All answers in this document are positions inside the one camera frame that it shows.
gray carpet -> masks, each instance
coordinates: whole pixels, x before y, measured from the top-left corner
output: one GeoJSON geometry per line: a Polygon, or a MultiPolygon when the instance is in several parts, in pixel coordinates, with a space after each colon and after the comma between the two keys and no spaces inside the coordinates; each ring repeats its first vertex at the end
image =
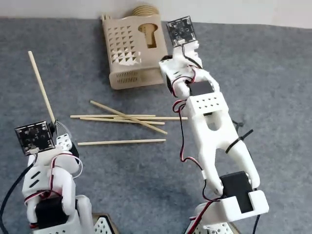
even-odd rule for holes
{"type": "MultiPolygon", "coordinates": [[[[199,55],[220,83],[232,118],[245,122],[241,133],[254,128],[246,143],[270,206],[257,233],[310,233],[312,30],[194,26],[199,55]]],[[[163,137],[137,125],[69,118],[104,113],[91,106],[90,99],[126,113],[174,115],[174,98],[165,86],[110,88],[99,20],[0,19],[0,200],[27,162],[14,128],[49,120],[28,50],[35,55],[56,117],[75,141],[163,137]]],[[[85,167],[77,179],[77,194],[90,198],[94,212],[109,213],[123,234],[180,234],[203,201],[200,172],[189,162],[179,162],[179,123],[167,122],[163,129],[168,131],[163,144],[78,148],[85,167]]],[[[196,156],[187,124],[185,132],[185,154],[196,156]]],[[[238,170],[223,152],[217,156],[220,175],[238,170]]],[[[10,233],[28,233],[21,185],[8,202],[4,220],[10,233]]],[[[254,218],[236,224],[250,234],[254,218]]]]}

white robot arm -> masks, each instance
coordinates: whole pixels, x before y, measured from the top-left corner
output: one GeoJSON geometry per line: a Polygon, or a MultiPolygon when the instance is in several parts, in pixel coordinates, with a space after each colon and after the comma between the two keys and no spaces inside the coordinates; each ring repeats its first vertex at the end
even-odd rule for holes
{"type": "Polygon", "coordinates": [[[76,195],[74,178],[81,174],[82,162],[70,133],[58,135],[54,145],[51,129],[45,121],[16,128],[31,167],[22,193],[32,233],[113,234],[105,215],[93,225],[89,198],[76,195]]]}
{"type": "Polygon", "coordinates": [[[172,94],[185,103],[203,178],[223,198],[209,204],[209,209],[207,203],[199,205],[195,210],[196,216],[200,216],[203,227],[208,227],[268,212],[264,193],[256,190],[260,178],[243,142],[244,137],[239,137],[235,130],[218,82],[202,69],[195,52],[199,44],[190,18],[169,22],[167,27],[174,51],[172,57],[166,57],[159,63],[161,72],[172,94]],[[220,177],[215,167],[217,149],[229,154],[241,172],[220,177]]]}

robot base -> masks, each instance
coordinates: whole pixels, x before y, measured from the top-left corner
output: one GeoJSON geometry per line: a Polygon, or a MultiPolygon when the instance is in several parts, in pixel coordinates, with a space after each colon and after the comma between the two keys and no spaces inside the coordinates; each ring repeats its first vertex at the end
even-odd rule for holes
{"type": "MultiPolygon", "coordinates": [[[[85,234],[80,225],[78,212],[76,211],[74,215],[70,216],[68,221],[62,225],[58,225],[51,228],[45,228],[40,230],[35,230],[32,234],[85,234]]],[[[118,234],[114,232],[113,227],[106,217],[99,217],[96,224],[94,225],[94,234],[118,234]]]]}
{"type": "MultiPolygon", "coordinates": [[[[190,225],[188,226],[184,234],[187,234],[193,223],[194,221],[191,221],[190,225]]],[[[203,226],[202,223],[200,222],[198,227],[192,234],[240,234],[240,232],[232,224],[219,223],[214,225],[203,226]]]]}

circuit board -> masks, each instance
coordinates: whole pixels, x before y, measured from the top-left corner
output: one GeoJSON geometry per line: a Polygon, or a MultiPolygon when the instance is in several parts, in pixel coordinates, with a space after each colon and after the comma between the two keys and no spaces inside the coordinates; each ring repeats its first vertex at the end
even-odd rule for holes
{"type": "Polygon", "coordinates": [[[15,132],[25,156],[31,155],[34,149],[38,149],[39,153],[55,148],[46,121],[15,128],[15,132]]]}
{"type": "Polygon", "coordinates": [[[177,47],[196,40],[191,17],[183,17],[167,23],[170,40],[177,47]]]}

white wall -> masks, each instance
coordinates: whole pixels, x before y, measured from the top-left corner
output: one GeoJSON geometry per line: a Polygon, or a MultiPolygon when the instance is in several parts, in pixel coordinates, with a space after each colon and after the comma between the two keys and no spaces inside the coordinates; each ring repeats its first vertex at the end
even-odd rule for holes
{"type": "MultiPolygon", "coordinates": [[[[194,22],[271,24],[312,28],[312,0],[146,0],[163,20],[190,15],[194,22]]],[[[123,17],[138,0],[0,0],[0,16],[95,19],[123,17]]]]}

